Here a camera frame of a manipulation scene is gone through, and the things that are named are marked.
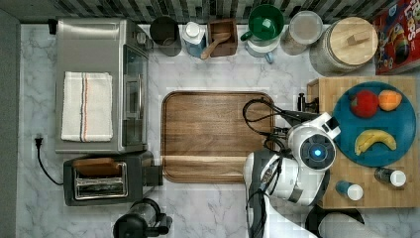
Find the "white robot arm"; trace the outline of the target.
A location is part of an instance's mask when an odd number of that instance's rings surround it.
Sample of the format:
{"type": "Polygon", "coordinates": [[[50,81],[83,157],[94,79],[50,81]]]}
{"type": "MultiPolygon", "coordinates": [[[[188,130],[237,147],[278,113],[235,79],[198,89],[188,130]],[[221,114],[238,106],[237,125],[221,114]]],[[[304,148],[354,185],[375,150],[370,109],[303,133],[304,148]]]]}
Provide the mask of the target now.
{"type": "Polygon", "coordinates": [[[337,155],[334,139],[340,133],[335,117],[315,114],[291,128],[285,150],[248,155],[243,176],[249,238],[317,238],[281,215],[270,199],[310,206],[322,198],[337,155]]]}

